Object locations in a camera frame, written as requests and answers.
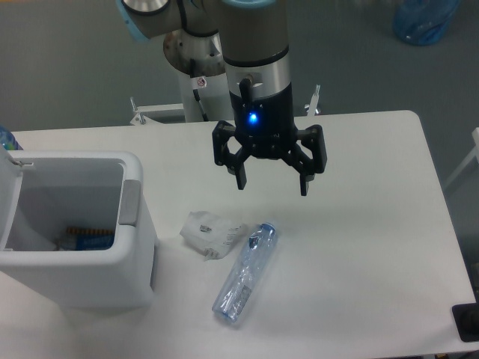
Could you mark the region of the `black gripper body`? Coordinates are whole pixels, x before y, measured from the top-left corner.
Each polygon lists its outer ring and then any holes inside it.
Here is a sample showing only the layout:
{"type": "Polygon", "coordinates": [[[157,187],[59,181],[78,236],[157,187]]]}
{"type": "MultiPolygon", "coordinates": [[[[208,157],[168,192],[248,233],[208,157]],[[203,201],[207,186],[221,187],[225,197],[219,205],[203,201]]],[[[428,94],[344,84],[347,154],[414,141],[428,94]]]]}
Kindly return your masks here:
{"type": "Polygon", "coordinates": [[[293,92],[288,85],[272,96],[255,99],[251,82],[241,82],[239,94],[231,93],[236,137],[258,159],[279,159],[296,139],[293,92]]]}

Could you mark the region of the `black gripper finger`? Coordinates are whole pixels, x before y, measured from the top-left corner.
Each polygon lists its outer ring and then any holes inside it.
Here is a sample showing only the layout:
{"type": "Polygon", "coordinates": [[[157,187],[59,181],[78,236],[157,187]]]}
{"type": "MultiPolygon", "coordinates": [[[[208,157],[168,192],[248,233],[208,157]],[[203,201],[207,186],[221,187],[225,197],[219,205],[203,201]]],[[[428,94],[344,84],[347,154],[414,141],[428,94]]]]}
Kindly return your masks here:
{"type": "Polygon", "coordinates": [[[236,128],[230,123],[220,120],[213,132],[213,158],[218,166],[225,166],[229,174],[236,178],[237,188],[243,190],[247,183],[244,162],[248,154],[241,147],[236,153],[229,149],[228,142],[235,136],[236,128]]]}
{"type": "Polygon", "coordinates": [[[299,174],[300,194],[308,194],[309,182],[326,169],[327,153],[323,128],[314,124],[306,129],[294,129],[281,142],[281,159],[299,174]]]}

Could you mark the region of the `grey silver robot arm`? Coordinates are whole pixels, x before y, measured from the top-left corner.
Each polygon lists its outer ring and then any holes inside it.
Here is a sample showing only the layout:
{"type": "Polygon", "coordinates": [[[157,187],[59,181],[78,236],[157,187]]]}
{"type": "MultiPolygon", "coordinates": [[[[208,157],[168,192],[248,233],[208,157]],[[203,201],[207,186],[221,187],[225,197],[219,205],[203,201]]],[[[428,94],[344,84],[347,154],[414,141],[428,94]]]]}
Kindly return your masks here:
{"type": "Polygon", "coordinates": [[[118,1],[130,33],[151,39],[181,30],[221,44],[234,123],[213,130],[213,156],[247,182],[248,157],[283,160],[299,173],[301,194],[326,169],[323,128],[298,129],[293,116],[285,1],[118,1]]]}

